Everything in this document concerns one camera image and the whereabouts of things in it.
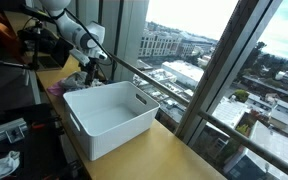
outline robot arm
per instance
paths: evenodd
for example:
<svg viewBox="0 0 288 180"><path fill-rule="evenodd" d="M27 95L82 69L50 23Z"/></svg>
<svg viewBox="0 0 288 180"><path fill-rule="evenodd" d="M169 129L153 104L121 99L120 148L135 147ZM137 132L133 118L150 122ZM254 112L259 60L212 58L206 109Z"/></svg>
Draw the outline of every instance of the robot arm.
<svg viewBox="0 0 288 180"><path fill-rule="evenodd" d="M40 2L54 19L64 39L76 45L79 51L88 57L101 60L107 58L107 55L97 46L82 26L67 16L64 8L69 5L71 0L40 0ZM86 29L100 44L103 43L105 36L103 26L92 22L86 26Z"/></svg>

